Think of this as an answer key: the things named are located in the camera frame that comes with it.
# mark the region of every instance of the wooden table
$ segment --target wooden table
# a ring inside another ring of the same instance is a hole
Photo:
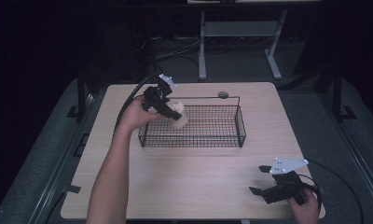
[[[134,88],[108,88],[72,182],[72,186],[81,187],[80,192],[68,192],[62,217],[86,218],[90,192],[109,149],[117,114]],[[134,131],[128,219],[292,217],[285,201],[266,204],[248,189],[274,186],[274,179],[260,173],[259,165],[272,165],[275,157],[303,158],[271,83],[180,84],[169,97],[217,96],[220,91],[241,97],[247,136],[243,147],[141,147],[138,130]],[[297,169],[297,173],[310,176],[307,167]]]

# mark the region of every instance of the cable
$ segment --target cable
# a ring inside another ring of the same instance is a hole
[[[120,109],[119,111],[119,114],[117,115],[117,122],[115,124],[115,129],[117,128],[117,126],[119,125],[119,122],[120,122],[120,119],[122,118],[122,115],[123,113],[125,112],[126,108],[129,106],[129,104],[131,103],[131,101],[134,99],[134,96],[135,94],[143,87],[144,84],[146,84],[146,82],[148,80],[150,80],[151,78],[155,78],[156,75],[151,75],[149,77],[146,77],[144,78],[138,85],[136,88],[134,88],[134,90],[131,92],[131,94],[129,95],[128,99],[125,101],[125,104],[123,104],[122,108]]]
[[[190,60],[191,62],[193,62],[195,65],[197,65],[199,67],[199,64],[195,60],[193,60],[193,59],[191,59],[191,58],[189,58],[187,56],[181,56],[181,55],[171,56],[171,57],[168,57],[168,58],[165,58],[165,59],[161,59],[160,61],[167,60],[167,59],[176,59],[176,58],[188,59],[188,60]]]
[[[310,177],[308,177],[308,176],[306,176],[306,175],[299,175],[299,176],[303,176],[303,177],[308,178],[309,180],[311,180],[311,181],[314,183],[314,185],[315,185],[315,187],[317,187],[317,189],[320,188],[320,187],[318,186],[317,182],[315,182],[312,178],[310,178]]]
[[[52,214],[53,214],[53,211],[55,210],[55,208],[58,206],[59,202],[61,201],[61,199],[66,195],[66,193],[62,193],[61,196],[58,198],[58,200],[56,201],[55,204],[53,204],[52,208],[50,209],[50,212],[47,216],[47,219],[45,221],[45,223],[48,223],[49,222],[49,219],[52,217]]]
[[[314,161],[314,160],[311,160],[311,159],[308,159],[308,158],[305,158],[305,159],[308,160],[308,161],[311,161],[312,163],[314,163],[314,164],[316,164],[318,166],[321,166],[327,172],[329,172],[332,175],[336,176],[339,180],[341,180],[346,185],[346,187],[352,192],[352,195],[354,196],[354,199],[357,202],[358,209],[359,209],[359,212],[360,212],[360,223],[364,224],[364,210],[362,208],[361,201],[359,200],[359,198],[358,198],[357,194],[355,193],[355,191],[352,189],[352,186],[350,186],[350,184],[347,183],[347,181],[345,179],[343,179],[340,175],[338,175],[337,173],[335,173],[331,169],[327,168],[326,166],[322,165],[320,162]]]

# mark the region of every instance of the black wire basket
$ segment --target black wire basket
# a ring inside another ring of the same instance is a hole
[[[218,97],[172,98],[219,99]],[[242,147],[246,134],[239,105],[185,105],[188,118],[182,129],[169,126],[168,120],[154,120],[140,128],[138,138],[142,147]]]

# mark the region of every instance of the metal frame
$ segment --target metal frame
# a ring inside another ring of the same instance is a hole
[[[271,73],[274,79],[282,78],[280,70],[274,60],[274,51],[280,39],[287,10],[284,9],[277,21],[206,21],[204,11],[200,19],[200,52],[199,52],[199,80],[207,78],[204,57],[204,42],[206,36],[273,36],[269,49],[265,49]]]

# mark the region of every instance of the table leg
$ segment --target table leg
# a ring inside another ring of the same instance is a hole
[[[200,21],[200,52],[199,52],[199,80],[206,80],[206,60],[204,58],[204,11]]]
[[[274,50],[276,50],[277,43],[279,42],[280,34],[282,33],[286,13],[287,13],[287,10],[282,11],[282,14],[280,15],[280,18],[277,22],[276,29],[274,30],[273,43],[271,44],[269,49],[265,49],[265,55],[266,55],[266,58],[268,59],[271,73],[273,74],[274,79],[277,79],[277,80],[281,79],[282,75],[280,73],[279,68],[277,67],[277,63],[274,60],[273,55],[274,55]]]

